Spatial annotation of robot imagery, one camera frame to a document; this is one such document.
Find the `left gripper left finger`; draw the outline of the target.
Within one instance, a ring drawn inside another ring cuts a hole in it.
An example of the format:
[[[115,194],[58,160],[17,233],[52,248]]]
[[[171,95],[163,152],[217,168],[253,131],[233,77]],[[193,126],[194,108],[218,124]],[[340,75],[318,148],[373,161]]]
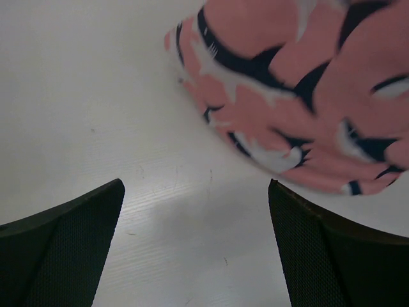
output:
[[[1,306],[91,306],[124,195],[116,179],[1,225]]]

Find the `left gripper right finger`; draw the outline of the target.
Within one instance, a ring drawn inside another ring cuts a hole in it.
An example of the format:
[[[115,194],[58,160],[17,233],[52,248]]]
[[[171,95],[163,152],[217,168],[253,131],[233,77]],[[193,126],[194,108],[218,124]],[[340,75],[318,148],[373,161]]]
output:
[[[408,306],[408,238],[335,214],[276,180],[268,202],[292,306]]]

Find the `pink shark print shorts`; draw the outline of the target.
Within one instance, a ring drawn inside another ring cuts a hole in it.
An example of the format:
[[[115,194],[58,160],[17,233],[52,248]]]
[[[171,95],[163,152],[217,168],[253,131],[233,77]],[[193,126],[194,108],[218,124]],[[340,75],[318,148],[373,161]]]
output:
[[[206,123],[263,169],[351,196],[408,171],[407,1],[206,1],[164,47]]]

